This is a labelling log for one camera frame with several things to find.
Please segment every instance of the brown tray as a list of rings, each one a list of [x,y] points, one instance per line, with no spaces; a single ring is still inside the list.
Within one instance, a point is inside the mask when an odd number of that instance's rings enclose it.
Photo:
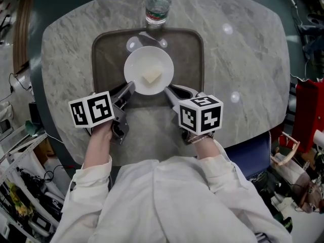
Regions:
[[[201,92],[204,90],[204,45],[200,35],[190,29],[147,28],[118,30],[99,35],[92,45],[92,70],[95,92],[113,95],[126,83],[124,64],[137,48],[155,46],[167,52],[174,65],[171,84]],[[157,95],[135,93],[128,107],[167,106],[164,92]]]

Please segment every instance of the person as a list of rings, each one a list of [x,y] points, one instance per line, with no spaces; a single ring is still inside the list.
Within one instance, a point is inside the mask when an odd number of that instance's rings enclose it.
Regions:
[[[51,243],[292,242],[253,184],[210,137],[194,144],[197,158],[121,167],[108,192],[110,126],[94,128]]]

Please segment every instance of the tofu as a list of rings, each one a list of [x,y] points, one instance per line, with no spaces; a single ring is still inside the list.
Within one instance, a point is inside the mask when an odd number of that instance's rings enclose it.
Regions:
[[[160,75],[162,74],[162,70],[160,68],[152,68],[150,70],[145,71],[142,76],[149,83],[153,83]]]

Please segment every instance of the blue chair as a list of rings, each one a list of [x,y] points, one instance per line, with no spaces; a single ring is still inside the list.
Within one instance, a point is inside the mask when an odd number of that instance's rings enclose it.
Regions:
[[[253,139],[225,148],[231,161],[236,163],[248,179],[270,166],[271,135],[265,132]]]

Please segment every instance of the person's left arm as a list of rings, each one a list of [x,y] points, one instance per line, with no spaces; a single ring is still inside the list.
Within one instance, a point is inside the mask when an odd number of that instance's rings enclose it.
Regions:
[[[72,178],[76,186],[66,195],[62,219],[51,243],[88,242],[94,233],[108,195],[110,126],[109,121],[94,127],[83,168]]]

